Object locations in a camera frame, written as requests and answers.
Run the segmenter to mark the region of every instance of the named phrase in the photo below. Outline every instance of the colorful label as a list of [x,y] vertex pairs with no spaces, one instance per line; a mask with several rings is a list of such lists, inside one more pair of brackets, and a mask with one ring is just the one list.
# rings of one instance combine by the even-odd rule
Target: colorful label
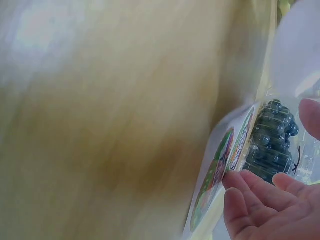
[[251,121],[254,117],[254,110],[255,110],[255,108],[253,107],[251,109],[251,111],[249,112],[249,114],[247,115],[247,117],[241,127],[241,130],[239,132],[238,138],[235,142],[235,145],[234,145],[234,148],[233,148],[233,151],[231,154],[230,161],[228,163],[228,167],[227,167],[228,170],[233,171],[237,167],[239,158],[242,154],[242,151],[244,149],[245,143],[248,138],[248,133],[249,133],[250,126],[251,126]]
[[198,197],[195,201],[190,230],[194,232],[207,213],[218,190],[219,183],[225,174],[228,158],[234,141],[234,128],[231,127],[224,135],[204,178]]

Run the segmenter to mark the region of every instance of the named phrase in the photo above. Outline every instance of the blurry background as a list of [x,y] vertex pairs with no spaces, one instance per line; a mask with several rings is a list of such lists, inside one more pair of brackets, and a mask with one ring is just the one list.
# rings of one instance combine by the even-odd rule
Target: blurry background
[[0,239],[179,239],[272,3],[0,1]]

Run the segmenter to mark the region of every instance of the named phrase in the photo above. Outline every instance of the hand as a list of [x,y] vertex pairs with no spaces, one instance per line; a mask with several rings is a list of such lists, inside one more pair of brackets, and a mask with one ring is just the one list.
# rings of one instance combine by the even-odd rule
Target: hand
[[[299,113],[320,140],[320,104],[302,100]],[[275,186],[247,170],[225,175],[224,221],[231,239],[320,239],[320,184],[307,186],[284,173],[272,181]]]

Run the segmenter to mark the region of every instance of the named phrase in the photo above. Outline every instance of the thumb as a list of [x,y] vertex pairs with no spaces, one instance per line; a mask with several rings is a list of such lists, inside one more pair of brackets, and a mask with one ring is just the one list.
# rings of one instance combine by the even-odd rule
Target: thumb
[[307,132],[320,140],[320,103],[310,99],[302,99],[299,106],[299,116]]

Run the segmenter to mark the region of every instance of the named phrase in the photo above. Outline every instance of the finger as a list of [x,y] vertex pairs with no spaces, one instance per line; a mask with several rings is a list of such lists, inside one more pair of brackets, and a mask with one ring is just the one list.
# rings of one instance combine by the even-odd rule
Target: finger
[[299,203],[298,198],[291,193],[280,190],[248,170],[241,171],[240,175],[266,207],[281,212]]
[[274,185],[277,186],[279,189],[291,193],[292,195],[300,199],[306,197],[305,195],[309,192],[309,186],[305,185],[300,181],[294,180],[292,177],[284,173],[276,174],[273,177],[272,181]]
[[265,206],[251,190],[244,192],[243,197],[248,214],[258,228],[278,214],[278,211]]
[[236,188],[242,192],[248,215],[255,226],[260,227],[277,213],[276,210],[266,207],[257,198],[239,172],[228,172],[223,179],[223,185],[226,189]]
[[250,191],[248,184],[245,182],[239,172],[236,171],[227,172],[222,180],[222,183],[226,190],[229,188],[236,188],[242,193],[245,191]]
[[302,99],[299,105],[299,116],[307,132],[320,140],[320,103]]
[[256,231],[242,192],[229,188],[224,196],[224,222],[232,240],[248,240]]

